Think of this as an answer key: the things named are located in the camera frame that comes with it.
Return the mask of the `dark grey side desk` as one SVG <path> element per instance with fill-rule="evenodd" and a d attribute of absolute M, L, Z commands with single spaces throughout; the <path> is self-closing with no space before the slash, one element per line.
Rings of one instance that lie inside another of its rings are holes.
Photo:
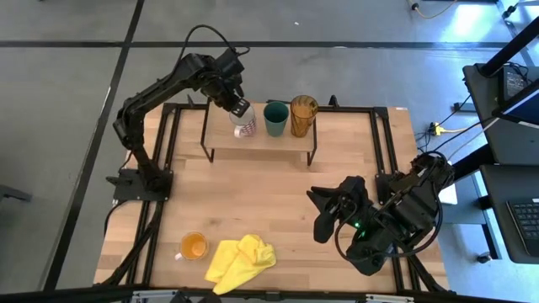
<path fill-rule="evenodd" d="M 460 161 L 469 161 L 470 168 L 463 173 L 481 173 L 510 260 L 539 264 L 539 257 L 526 251 L 507 205 L 509 200 L 539 198 L 539 130 L 502 119 L 489 125 L 494 120 L 499 81 L 483 77 L 474 65 L 462 71 L 487 139 Z"/>

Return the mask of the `yellow mug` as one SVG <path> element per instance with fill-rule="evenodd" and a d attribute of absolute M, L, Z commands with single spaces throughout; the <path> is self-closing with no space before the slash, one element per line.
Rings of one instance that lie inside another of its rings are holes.
<path fill-rule="evenodd" d="M 209 251 L 209 243 L 205 236 L 197 231 L 185 234 L 179 244 L 176 260 L 197 260 L 203 258 Z"/>

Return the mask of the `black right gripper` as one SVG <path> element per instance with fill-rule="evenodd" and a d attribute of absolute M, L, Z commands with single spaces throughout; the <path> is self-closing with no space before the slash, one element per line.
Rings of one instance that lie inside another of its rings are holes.
<path fill-rule="evenodd" d="M 339 224 L 367 230 L 377 211 L 361 176 L 346 177 L 337 189 L 312 186 L 307 197 L 322 211 L 313 224 L 313 239 L 318 243 L 326 243 L 330 239 L 337 218 Z"/>

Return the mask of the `yellow microfibre cloth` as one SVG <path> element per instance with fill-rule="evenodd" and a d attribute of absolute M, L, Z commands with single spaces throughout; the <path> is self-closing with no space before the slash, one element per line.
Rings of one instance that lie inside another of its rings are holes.
<path fill-rule="evenodd" d="M 247 234 L 241 240 L 219 242 L 205 280 L 215 284 L 214 294 L 224 295 L 275 265 L 274 247 L 258 235 Z"/>

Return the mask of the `red white patterned mug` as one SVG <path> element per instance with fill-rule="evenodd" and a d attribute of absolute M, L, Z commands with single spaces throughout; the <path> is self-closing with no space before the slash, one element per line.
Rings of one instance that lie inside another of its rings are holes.
<path fill-rule="evenodd" d="M 229 114 L 230 121 L 235 125 L 234 136 L 237 138 L 254 136 L 257 130 L 256 114 L 249 106 L 241 116 Z"/>

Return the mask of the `black computer keyboard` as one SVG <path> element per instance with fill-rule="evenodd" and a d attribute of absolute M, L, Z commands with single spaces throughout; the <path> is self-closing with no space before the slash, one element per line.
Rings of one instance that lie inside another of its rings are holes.
<path fill-rule="evenodd" d="M 539 198 L 506 201 L 526 253 L 539 258 Z"/>

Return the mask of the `amber faceted tumbler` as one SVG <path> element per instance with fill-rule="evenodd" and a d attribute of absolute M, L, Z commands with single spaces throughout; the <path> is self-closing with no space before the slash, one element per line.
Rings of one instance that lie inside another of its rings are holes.
<path fill-rule="evenodd" d="M 290 110 L 292 135 L 306 136 L 318 113 L 317 100 L 308 95 L 296 96 L 291 101 Z"/>

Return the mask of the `black table rig frame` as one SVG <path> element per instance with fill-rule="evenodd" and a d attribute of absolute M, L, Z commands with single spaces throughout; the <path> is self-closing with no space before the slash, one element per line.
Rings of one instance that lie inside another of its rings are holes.
<path fill-rule="evenodd" d="M 390 108 L 383 115 L 321 112 L 317 116 L 317 151 L 313 159 L 297 146 L 278 150 L 249 147 L 232 134 L 220 109 L 184 109 L 173 153 L 173 187 L 165 202 L 155 249 L 144 248 L 135 281 L 149 278 L 155 288 L 211 289 L 205 279 L 211 257 L 177 259 L 189 232 L 202 233 L 211 248 L 222 240 L 260 236 L 276 253 L 275 266 L 245 285 L 246 290 L 392 293 L 396 270 L 391 262 L 371 275 L 361 274 L 341 254 L 353 229 L 338 240 L 313 239 L 318 210 L 307 197 L 313 186 L 334 188 L 360 175 L 376 199 L 378 173 L 407 171 L 417 149 L 409 112 Z"/>

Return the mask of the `teal plastic cup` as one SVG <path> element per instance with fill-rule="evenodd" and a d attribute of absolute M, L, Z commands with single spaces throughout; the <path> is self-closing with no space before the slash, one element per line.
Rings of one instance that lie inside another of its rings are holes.
<path fill-rule="evenodd" d="M 270 102 L 264 107 L 264 122 L 270 136 L 281 136 L 286 127 L 290 111 L 282 102 Z"/>

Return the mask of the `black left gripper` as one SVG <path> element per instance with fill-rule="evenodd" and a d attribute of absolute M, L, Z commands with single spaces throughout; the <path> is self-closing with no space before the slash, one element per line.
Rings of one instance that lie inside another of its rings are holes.
<path fill-rule="evenodd" d="M 241 86 L 241 72 L 244 70 L 242 63 L 227 63 L 219 66 L 215 63 L 206 63 L 202 68 L 201 93 L 210 98 L 218 107 L 231 110 L 229 115 L 241 118 L 249 108 L 250 102 L 240 99 L 235 93 Z"/>

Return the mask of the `wooden shelf with black frame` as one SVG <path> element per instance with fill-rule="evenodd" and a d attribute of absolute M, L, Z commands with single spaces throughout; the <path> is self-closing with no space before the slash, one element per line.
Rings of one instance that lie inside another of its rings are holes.
<path fill-rule="evenodd" d="M 290 121 L 287 121 L 281 136 L 272 137 L 268 134 L 264 123 L 265 106 L 266 104 L 251 103 L 257 120 L 257 130 L 253 136 L 236 137 L 235 125 L 230 121 L 229 113 L 214 103 L 208 103 L 200 139 L 200 145 L 208 160 L 213 162 L 216 149 L 305 152 L 307 165 L 311 166 L 318 148 L 317 120 L 312 122 L 304 137 L 292 135 Z"/>

